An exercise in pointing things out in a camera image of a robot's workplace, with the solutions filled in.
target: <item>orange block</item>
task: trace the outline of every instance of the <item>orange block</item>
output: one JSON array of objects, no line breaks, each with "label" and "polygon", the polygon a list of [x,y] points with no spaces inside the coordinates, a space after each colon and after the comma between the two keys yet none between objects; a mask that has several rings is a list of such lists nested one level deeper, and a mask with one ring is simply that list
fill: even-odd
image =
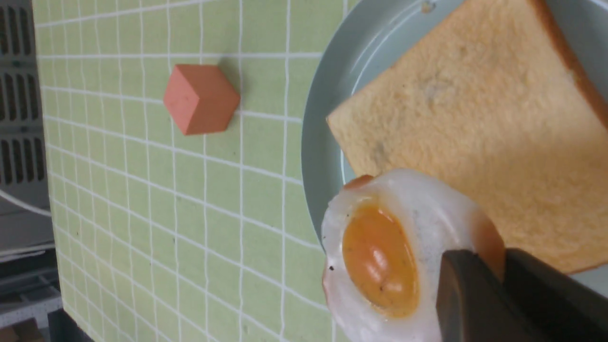
[{"label": "orange block", "polygon": [[216,65],[178,64],[163,102],[184,135],[225,131],[241,96]]}]

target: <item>metal grate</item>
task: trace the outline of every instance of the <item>metal grate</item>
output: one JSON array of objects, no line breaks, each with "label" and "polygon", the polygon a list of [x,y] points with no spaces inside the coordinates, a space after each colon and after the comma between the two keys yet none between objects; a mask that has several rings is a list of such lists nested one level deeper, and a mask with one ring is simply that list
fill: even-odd
[{"label": "metal grate", "polygon": [[30,12],[15,4],[0,6],[0,52],[2,55],[33,55]]},{"label": "metal grate", "polygon": [[0,138],[0,184],[22,184],[45,179],[44,144],[40,138]]},{"label": "metal grate", "polygon": [[0,124],[40,119],[35,69],[0,69]]}]

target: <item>fried egg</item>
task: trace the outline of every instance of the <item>fried egg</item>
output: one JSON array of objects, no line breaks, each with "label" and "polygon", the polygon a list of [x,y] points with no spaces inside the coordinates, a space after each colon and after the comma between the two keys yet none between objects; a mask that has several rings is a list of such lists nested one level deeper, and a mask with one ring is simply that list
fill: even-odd
[{"label": "fried egg", "polygon": [[323,289],[352,342],[441,341],[441,256],[478,253],[502,278],[505,247],[468,197],[413,170],[363,176],[331,200],[322,223]]}]

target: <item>light blue plate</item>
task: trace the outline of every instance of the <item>light blue plate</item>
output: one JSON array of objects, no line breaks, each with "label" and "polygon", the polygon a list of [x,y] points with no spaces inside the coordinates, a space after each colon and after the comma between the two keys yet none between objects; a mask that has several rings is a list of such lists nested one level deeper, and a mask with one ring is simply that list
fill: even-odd
[{"label": "light blue plate", "polygon": [[[302,131],[304,191],[319,240],[328,202],[354,177],[325,118],[462,2],[437,0],[430,13],[422,13],[422,0],[362,0],[331,40],[308,94]],[[608,99],[608,0],[547,2],[591,81]],[[574,278],[608,296],[608,267]]]}]

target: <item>toast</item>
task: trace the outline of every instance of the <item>toast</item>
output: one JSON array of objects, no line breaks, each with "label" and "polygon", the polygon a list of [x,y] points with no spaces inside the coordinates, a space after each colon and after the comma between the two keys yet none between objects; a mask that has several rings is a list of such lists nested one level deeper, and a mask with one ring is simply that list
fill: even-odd
[{"label": "toast", "polygon": [[607,118],[543,0],[466,0],[327,121],[357,175],[435,176],[571,273],[608,262]]}]

